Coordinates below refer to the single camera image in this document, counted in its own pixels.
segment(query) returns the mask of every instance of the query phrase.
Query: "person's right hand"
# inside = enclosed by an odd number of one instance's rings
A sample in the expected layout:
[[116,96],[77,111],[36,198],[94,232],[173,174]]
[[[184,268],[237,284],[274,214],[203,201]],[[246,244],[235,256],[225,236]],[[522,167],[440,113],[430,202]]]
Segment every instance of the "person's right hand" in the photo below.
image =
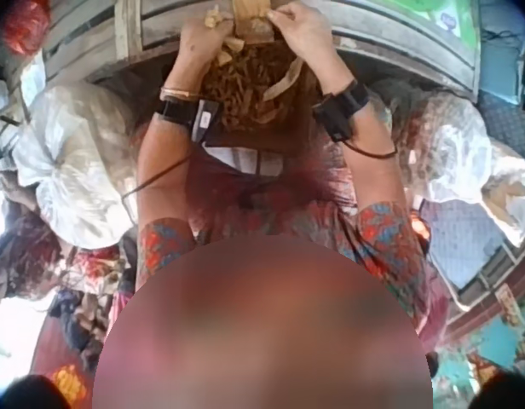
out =
[[324,94],[337,94],[348,87],[354,76],[338,56],[331,25],[319,10],[293,2],[270,10],[268,19],[315,73]]

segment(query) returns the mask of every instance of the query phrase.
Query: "wooden table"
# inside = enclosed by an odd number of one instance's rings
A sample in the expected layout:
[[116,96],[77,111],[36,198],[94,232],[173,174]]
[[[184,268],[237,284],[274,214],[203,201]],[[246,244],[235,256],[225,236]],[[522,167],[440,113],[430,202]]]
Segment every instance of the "wooden table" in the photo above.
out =
[[[97,81],[136,62],[177,51],[185,19],[230,0],[50,0],[52,25],[43,46],[50,84]],[[288,0],[273,0],[274,7]],[[331,21],[335,44],[398,66],[476,100],[480,43],[471,49],[451,32],[385,0],[305,0]],[[473,1],[478,16],[478,2]],[[9,87],[20,81],[10,67]]]

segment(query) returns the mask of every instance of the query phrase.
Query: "person's left hand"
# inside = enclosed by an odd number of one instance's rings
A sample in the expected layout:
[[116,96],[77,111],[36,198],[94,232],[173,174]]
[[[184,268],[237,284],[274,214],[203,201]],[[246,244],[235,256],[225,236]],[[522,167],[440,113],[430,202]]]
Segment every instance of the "person's left hand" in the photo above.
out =
[[217,57],[233,28],[232,20],[222,21],[215,28],[206,27],[203,20],[190,20],[181,30],[177,61],[186,62],[190,69],[204,71]]

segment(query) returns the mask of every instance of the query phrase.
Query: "floral shirt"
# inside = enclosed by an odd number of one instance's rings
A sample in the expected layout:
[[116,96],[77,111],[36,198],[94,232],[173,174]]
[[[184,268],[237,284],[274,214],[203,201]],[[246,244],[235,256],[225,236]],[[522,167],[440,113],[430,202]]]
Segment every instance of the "floral shirt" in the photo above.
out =
[[395,203],[373,204],[346,216],[332,202],[311,202],[303,210],[270,212],[230,207],[195,240],[176,219],[151,222],[140,233],[136,287],[192,250],[240,234],[290,234],[335,250],[364,266],[401,304],[419,330],[428,313],[425,260],[408,213]]

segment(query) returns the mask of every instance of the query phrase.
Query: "orange object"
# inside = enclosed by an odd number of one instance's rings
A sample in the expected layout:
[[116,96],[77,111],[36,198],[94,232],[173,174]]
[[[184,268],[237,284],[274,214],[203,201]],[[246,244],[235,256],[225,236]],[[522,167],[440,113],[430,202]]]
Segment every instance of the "orange object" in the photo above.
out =
[[5,17],[3,39],[16,54],[34,55],[49,27],[49,0],[18,0]]

